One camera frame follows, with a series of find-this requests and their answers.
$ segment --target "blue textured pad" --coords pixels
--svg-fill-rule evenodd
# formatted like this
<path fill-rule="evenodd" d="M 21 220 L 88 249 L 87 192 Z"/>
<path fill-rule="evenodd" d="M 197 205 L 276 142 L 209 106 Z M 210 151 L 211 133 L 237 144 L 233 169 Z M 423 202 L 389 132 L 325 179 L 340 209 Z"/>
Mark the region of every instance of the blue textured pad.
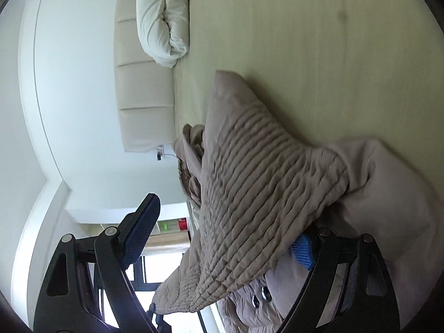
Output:
<path fill-rule="evenodd" d="M 291 251 L 298 263 L 305 266 L 307 270 L 314 267 L 315 261 L 311 249 L 311 241 L 307 234 L 301 234 L 291 245 Z"/>
<path fill-rule="evenodd" d="M 148 202 L 123 242 L 123 256 L 120 263 L 124 267 L 134 264 L 139 259 L 143 248 L 156 225 L 160 215 L 160 200 L 157 195 Z"/>

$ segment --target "rolled white duvet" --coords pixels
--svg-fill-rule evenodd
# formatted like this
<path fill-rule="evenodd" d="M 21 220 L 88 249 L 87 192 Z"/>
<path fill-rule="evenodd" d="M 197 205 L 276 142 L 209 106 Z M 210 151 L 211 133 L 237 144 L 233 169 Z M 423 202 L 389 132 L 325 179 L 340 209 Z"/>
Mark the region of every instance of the rolled white duvet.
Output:
<path fill-rule="evenodd" d="M 143 50 L 159 65 L 173 67 L 188 52 L 189 0 L 136 0 L 136 19 Z"/>

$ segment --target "green bed sheet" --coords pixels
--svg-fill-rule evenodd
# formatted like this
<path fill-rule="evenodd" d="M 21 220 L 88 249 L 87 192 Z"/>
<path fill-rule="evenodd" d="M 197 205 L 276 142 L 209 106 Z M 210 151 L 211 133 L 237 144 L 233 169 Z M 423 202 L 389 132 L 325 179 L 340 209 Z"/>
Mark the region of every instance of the green bed sheet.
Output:
<path fill-rule="evenodd" d="M 303 141 L 378 137 L 444 196 L 444 34 L 423 0 L 190 0 L 177 131 L 211 118 L 217 69 Z"/>

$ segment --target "headboard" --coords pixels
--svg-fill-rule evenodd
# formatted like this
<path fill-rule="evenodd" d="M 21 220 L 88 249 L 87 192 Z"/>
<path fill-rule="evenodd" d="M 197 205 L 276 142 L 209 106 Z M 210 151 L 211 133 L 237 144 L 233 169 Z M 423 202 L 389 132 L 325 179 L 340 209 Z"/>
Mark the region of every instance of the headboard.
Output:
<path fill-rule="evenodd" d="M 146 152 L 175 138 L 172 69 L 157 65 L 139 42 L 136 0 L 117 0 L 115 95 L 125 151 Z"/>

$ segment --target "silver screw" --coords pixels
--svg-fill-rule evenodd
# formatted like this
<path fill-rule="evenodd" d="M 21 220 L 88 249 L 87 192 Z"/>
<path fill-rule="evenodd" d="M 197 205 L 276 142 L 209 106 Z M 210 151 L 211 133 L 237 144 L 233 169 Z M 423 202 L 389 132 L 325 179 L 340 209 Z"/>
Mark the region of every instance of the silver screw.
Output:
<path fill-rule="evenodd" d="M 366 243 L 372 243 L 373 242 L 373 237 L 370 234 L 364 234 L 363 235 L 363 239 Z"/>
<path fill-rule="evenodd" d="M 110 226 L 109 228 L 107 228 L 105 230 L 105 235 L 107 235 L 108 237 L 112 237 L 116 233 L 117 233 L 117 229 L 113 226 Z"/>
<path fill-rule="evenodd" d="M 321 237 L 328 237 L 330 235 L 330 230 L 327 228 L 319 228 L 319 235 Z"/>
<path fill-rule="evenodd" d="M 72 239 L 72 235 L 71 234 L 65 234 L 62 237 L 62 242 L 63 243 L 67 243 L 67 242 L 71 241 L 71 239 Z"/>

